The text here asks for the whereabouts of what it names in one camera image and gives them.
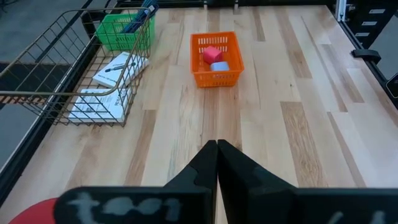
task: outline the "red block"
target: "red block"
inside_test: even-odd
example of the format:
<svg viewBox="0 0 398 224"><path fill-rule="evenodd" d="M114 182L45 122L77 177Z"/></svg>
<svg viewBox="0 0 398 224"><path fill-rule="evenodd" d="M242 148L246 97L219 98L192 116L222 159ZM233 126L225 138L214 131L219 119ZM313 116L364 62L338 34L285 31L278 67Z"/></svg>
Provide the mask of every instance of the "red block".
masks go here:
<svg viewBox="0 0 398 224"><path fill-rule="evenodd" d="M209 46L203 52L203 60L212 64L223 60L223 53L215 47Z"/></svg>

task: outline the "label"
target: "label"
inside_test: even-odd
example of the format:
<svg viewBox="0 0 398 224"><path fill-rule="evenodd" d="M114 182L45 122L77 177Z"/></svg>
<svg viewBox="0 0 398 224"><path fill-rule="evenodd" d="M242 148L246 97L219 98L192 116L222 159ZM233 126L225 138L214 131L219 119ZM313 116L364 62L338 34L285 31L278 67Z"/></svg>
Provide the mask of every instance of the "label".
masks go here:
<svg viewBox="0 0 398 224"><path fill-rule="evenodd" d="M385 11L385 9L371 9L369 14L383 14Z"/></svg>
<svg viewBox="0 0 398 224"><path fill-rule="evenodd" d="M365 33L365 32L363 32L363 33L356 33L356 34L355 34L356 37L367 37L368 35L369 35L369 33Z"/></svg>
<svg viewBox="0 0 398 224"><path fill-rule="evenodd" d="M374 26L377 24L377 21L365 21L362 23L362 26Z"/></svg>

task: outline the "plastic basket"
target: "plastic basket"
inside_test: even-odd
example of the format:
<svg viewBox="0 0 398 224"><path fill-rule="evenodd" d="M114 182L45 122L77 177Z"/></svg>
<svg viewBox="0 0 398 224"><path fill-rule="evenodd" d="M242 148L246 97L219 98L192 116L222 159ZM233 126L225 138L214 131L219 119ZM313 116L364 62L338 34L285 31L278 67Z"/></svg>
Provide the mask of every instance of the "plastic basket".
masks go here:
<svg viewBox="0 0 398 224"><path fill-rule="evenodd" d="M105 16L102 23L99 25L96 35L101 43L108 50L131 50L134 43L137 41L138 34L141 30L138 29L133 34L121 33L121 31L129 25L135 18L136 14L110 14ZM149 19L149 32L145 32L138 40L137 50L147 50L155 37L155 16Z"/></svg>
<svg viewBox="0 0 398 224"><path fill-rule="evenodd" d="M213 46L223 53L229 71L212 72L203 60L205 48ZM191 72L198 87L233 86L244 70L238 40L234 32L215 32L191 35Z"/></svg>

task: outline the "light blue block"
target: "light blue block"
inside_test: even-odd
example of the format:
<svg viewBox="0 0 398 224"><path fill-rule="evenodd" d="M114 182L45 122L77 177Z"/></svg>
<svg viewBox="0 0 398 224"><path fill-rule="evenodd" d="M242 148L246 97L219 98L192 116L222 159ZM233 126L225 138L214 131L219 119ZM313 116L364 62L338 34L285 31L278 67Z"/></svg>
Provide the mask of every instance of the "light blue block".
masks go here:
<svg viewBox="0 0 398 224"><path fill-rule="evenodd" d="M228 62L216 62L210 65L211 71L229 71Z"/></svg>

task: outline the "wood grain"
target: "wood grain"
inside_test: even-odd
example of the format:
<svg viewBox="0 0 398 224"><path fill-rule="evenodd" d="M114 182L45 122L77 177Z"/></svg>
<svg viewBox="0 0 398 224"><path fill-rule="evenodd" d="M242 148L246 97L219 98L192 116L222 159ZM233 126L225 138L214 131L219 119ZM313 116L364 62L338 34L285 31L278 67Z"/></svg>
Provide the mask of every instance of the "wood grain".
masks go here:
<svg viewBox="0 0 398 224"><path fill-rule="evenodd" d="M398 187L398 112L325 6L159 9L150 65L125 127L53 126L0 208L81 185L162 186L227 139L298 187ZM245 71L197 88L190 36L235 31ZM100 48L76 89L119 52ZM226 224L219 192L217 224Z"/></svg>

